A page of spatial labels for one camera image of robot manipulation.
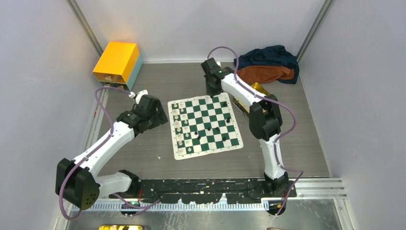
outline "pile of cloth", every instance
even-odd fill
[[[268,83],[275,80],[285,84],[296,84],[299,76],[297,57],[284,46],[269,46],[254,49],[238,58],[237,74],[247,84]]]

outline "wall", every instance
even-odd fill
[[[204,60],[284,45],[299,51],[324,0],[78,0],[101,46],[136,42],[146,61]],[[218,59],[234,58],[217,51]]]
[[[406,224],[405,12],[402,0],[335,1],[299,63],[331,172],[365,230]]]
[[[84,145],[98,56],[63,0],[2,1],[0,31],[1,228],[50,229],[56,164]]]

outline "chessboard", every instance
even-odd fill
[[[176,160],[243,147],[227,93],[168,102]]]

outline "gray wooden tabletop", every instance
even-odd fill
[[[232,63],[226,65],[234,69]],[[161,100],[168,114],[169,101],[205,95],[203,75],[199,63],[144,64],[133,91],[147,89],[150,95]],[[303,169],[306,177],[330,176],[300,80],[295,85],[276,81],[263,84],[263,87],[292,108],[297,116],[296,129],[281,139],[283,164]],[[132,106],[133,101],[128,96],[110,92],[106,108],[113,119]],[[283,108],[281,113],[282,131],[286,131],[292,126],[293,119]],[[127,143],[106,163],[100,175],[126,169],[143,179],[263,177],[264,160],[259,142],[249,130],[248,119],[236,108],[234,114],[244,142],[242,149],[177,161],[168,122]],[[99,137],[108,129],[109,124],[104,118]]]

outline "purple cable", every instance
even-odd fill
[[[79,212],[74,216],[74,217],[70,217],[68,216],[68,214],[66,213],[64,207],[63,207],[63,192],[65,190],[65,186],[66,183],[68,182],[69,178],[71,177],[71,175],[73,174],[73,172],[83,163],[85,162],[85,160],[87,158],[89,158],[91,155],[93,155],[97,150],[99,150],[109,139],[110,137],[113,135],[113,131],[114,131],[114,127],[113,127],[113,121],[112,118],[110,117],[110,115],[107,113],[106,108],[104,108],[103,104],[100,102],[99,97],[97,96],[97,93],[101,90],[104,89],[109,89],[109,90],[117,90],[120,92],[125,92],[127,94],[130,94],[130,92],[127,92],[125,90],[122,89],[118,89],[118,88],[111,88],[111,87],[103,87],[103,88],[99,88],[94,92],[94,97],[96,98],[97,104],[100,106],[100,108],[103,110],[104,114],[106,114],[107,119],[109,120],[110,123],[110,135],[102,142],[100,143],[100,145],[98,145],[95,149],[93,149],[90,153],[88,153],[88,155],[86,155],[86,157],[84,157],[82,160],[80,160],[75,166],[73,166],[73,168],[68,172],[68,174],[66,175],[64,181],[62,182],[61,188],[59,190],[59,208],[61,210],[62,215],[67,219],[67,220],[74,220],[76,219],[80,213],[82,212],[82,210],[80,209]]]
[[[238,85],[240,85],[243,89],[245,89],[246,91],[248,91],[249,93],[251,93],[254,97],[258,97],[258,98],[263,99],[263,100],[265,100],[265,101],[268,101],[268,102],[277,104],[277,105],[279,105],[279,106],[282,106],[282,107],[285,108],[285,109],[292,115],[292,117],[293,117],[293,125],[292,125],[292,127],[291,127],[289,130],[287,130],[286,132],[280,134],[280,135],[275,139],[275,141],[274,141],[274,143],[273,143],[273,152],[274,152],[274,154],[275,154],[275,159],[276,159],[276,163],[278,164],[278,166],[279,166],[281,169],[284,169],[284,170],[286,170],[286,171],[295,172],[295,173],[300,173],[299,176],[296,178],[296,180],[295,180],[295,181],[292,183],[292,185],[289,187],[289,190],[288,190],[288,192],[287,192],[287,194],[286,194],[286,197],[285,197],[285,199],[283,200],[282,206],[279,208],[278,212],[277,212],[276,215],[275,215],[275,216],[278,216],[279,213],[282,211],[282,208],[285,206],[286,202],[288,201],[288,197],[289,197],[289,194],[291,193],[291,190],[292,190],[293,186],[294,186],[294,185],[296,184],[296,182],[302,177],[302,175],[303,175],[303,173],[304,173],[303,170],[290,169],[290,168],[286,168],[285,166],[283,166],[283,165],[281,164],[281,162],[279,161],[278,154],[277,154],[277,151],[276,151],[276,143],[278,142],[278,140],[281,139],[282,137],[286,136],[286,135],[289,134],[290,132],[292,132],[292,130],[296,127],[296,115],[294,114],[294,112],[293,112],[287,105],[285,105],[285,104],[283,104],[283,103],[280,103],[280,102],[278,102],[278,101],[275,101],[275,100],[266,98],[266,97],[262,97],[262,96],[256,95],[256,94],[254,93],[254,91],[253,91],[252,88],[249,88],[249,87],[245,86],[244,84],[242,84],[242,83],[237,79],[237,69],[238,69],[238,65],[239,65],[238,55],[237,55],[237,53],[236,53],[234,50],[232,50],[231,48],[228,48],[228,47],[226,47],[226,46],[218,46],[218,47],[212,49],[212,50],[209,52],[209,55],[207,55],[207,59],[209,59],[209,57],[210,57],[210,55],[213,53],[213,51],[215,51],[215,50],[217,50],[217,49],[220,49],[220,48],[228,49],[228,50],[230,50],[231,52],[233,52],[234,56],[236,56],[237,63],[236,63],[236,68],[235,68],[235,70],[234,70],[234,80],[237,82]]]
[[[135,205],[132,205],[132,204],[128,203],[126,200],[124,200],[124,198],[122,198],[117,193],[113,193],[113,195],[116,196],[117,198],[119,198],[121,201],[123,201],[128,207],[137,208],[137,209],[140,209],[140,208],[144,209],[144,210],[139,211],[136,214],[134,214],[133,217],[138,216],[140,214],[143,214],[145,211],[147,211],[149,208],[151,208],[152,206],[156,205],[159,202],[159,199],[158,199],[158,200],[154,201],[152,204],[147,205],[147,206],[135,206]]]

